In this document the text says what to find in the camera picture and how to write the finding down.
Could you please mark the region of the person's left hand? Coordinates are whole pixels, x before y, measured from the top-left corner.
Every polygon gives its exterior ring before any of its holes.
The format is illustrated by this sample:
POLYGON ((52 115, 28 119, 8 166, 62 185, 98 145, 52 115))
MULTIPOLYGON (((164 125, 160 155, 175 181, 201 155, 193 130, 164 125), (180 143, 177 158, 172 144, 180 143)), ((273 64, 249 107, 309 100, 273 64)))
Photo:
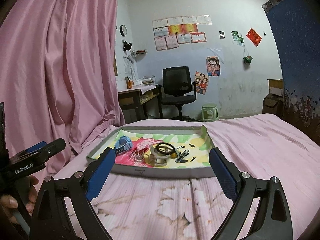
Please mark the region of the person's left hand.
MULTIPOLYGON (((22 203, 25 205, 24 209, 28 211, 28 214, 31 216, 34 211, 34 206, 38 195, 35 185, 39 183, 39 180, 35 176, 28 176, 25 181, 27 181, 27 185, 29 186, 28 192, 24 189, 19 189, 17 196, 22 200, 22 203)), ((9 194, 4 194, 1 196, 1 208, 12 224, 19 224, 14 215, 14 211, 18 207, 19 203, 15 197, 9 194)))

